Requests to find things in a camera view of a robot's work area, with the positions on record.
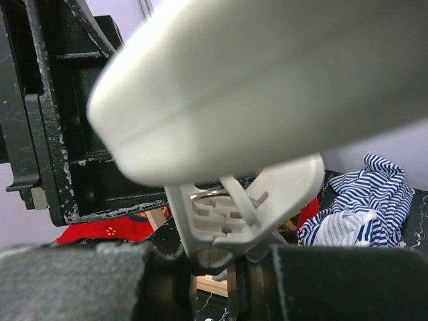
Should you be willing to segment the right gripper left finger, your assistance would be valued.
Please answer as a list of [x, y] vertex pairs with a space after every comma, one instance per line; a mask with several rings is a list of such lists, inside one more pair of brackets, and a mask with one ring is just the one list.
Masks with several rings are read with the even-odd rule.
[[196, 281], [182, 247], [21, 245], [1, 252], [2, 320], [194, 320]]

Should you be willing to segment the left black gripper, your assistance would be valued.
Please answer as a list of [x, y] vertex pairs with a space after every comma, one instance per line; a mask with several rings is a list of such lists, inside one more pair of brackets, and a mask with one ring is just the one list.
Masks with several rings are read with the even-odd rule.
[[1, 2], [1, 161], [27, 209], [63, 226], [162, 207], [162, 188], [126, 179], [92, 130], [86, 104], [122, 45], [85, 1]]

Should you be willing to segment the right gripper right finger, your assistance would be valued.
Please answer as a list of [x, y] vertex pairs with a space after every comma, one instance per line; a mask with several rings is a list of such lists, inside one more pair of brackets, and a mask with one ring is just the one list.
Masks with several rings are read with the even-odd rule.
[[274, 245], [235, 277], [232, 320], [427, 319], [427, 259], [408, 249]]

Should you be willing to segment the white hanger clip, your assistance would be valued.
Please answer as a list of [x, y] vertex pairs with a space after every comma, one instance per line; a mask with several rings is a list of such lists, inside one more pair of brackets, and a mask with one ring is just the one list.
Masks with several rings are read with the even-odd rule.
[[165, 192], [192, 269], [214, 268], [214, 251], [228, 251], [235, 261], [280, 225], [298, 214], [321, 189], [324, 162], [313, 154], [268, 167], [243, 188], [223, 177], [222, 189], [193, 184], [166, 186]]

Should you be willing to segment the wooden drying rack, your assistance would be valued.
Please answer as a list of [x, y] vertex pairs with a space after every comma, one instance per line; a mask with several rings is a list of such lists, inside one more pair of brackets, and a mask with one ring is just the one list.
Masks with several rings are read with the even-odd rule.
[[[153, 228], [153, 233], [148, 237], [153, 243], [159, 247], [159, 251], [166, 254], [172, 255], [177, 251], [184, 250], [184, 242], [179, 235], [176, 223], [172, 217], [166, 217], [169, 212], [167, 207], [162, 207], [158, 209], [152, 209], [146, 211], [145, 215], [150, 223], [150, 226]], [[280, 225], [278, 229], [274, 231], [272, 235], [269, 235], [257, 245], [252, 247], [247, 253], [247, 257], [252, 260], [260, 259], [262, 256], [267, 253], [268, 247], [270, 245], [285, 245], [287, 242], [280, 234], [282, 231], [290, 232], [292, 236], [295, 235], [298, 224], [298, 214], [295, 214], [293, 217], [288, 219], [285, 223]], [[193, 268], [194, 274], [199, 278], [205, 278], [206, 280], [201, 284], [198, 284], [200, 290], [213, 290], [214, 293], [225, 296], [226, 290], [221, 289], [221, 283], [223, 278], [219, 278], [217, 281], [209, 279], [209, 276], [219, 275], [221, 273], [226, 273], [227, 268], [234, 262], [231, 258], [231, 253], [223, 250], [215, 250], [214, 258], [220, 259], [219, 264], [215, 264], [215, 267], [195, 267]]]

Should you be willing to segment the white plastic clip hanger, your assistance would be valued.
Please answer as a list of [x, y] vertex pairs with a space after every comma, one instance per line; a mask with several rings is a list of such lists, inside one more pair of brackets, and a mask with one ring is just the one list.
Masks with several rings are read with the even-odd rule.
[[87, 115], [148, 186], [394, 130], [427, 117], [427, 2], [167, 1], [108, 62]]

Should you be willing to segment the red cartoon pillow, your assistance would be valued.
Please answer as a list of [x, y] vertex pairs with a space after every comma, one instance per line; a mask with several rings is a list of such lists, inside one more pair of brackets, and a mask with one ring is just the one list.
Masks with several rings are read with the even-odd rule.
[[[163, 218], [168, 220], [171, 215], [170, 207], [161, 207]], [[288, 222], [279, 228], [278, 233], [289, 243], [297, 243], [297, 230], [309, 218], [313, 218], [319, 212], [318, 198], [314, 198], [308, 205], [301, 209], [298, 217], [294, 217], [291, 223], [297, 224], [296, 231], [288, 228]], [[127, 217], [119, 217], [108, 221], [82, 223], [69, 225], [67, 229], [54, 241], [56, 244], [77, 243], [88, 240], [123, 240], [131, 242], [141, 242], [154, 232], [147, 214], [141, 212]]]

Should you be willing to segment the blue striped cloth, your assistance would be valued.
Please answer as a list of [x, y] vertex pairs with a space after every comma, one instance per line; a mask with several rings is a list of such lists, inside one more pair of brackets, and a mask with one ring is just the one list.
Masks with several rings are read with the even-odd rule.
[[415, 192], [405, 182], [404, 170], [371, 153], [363, 163], [359, 171], [329, 179], [336, 197], [299, 228], [300, 246], [405, 246], [401, 228]]

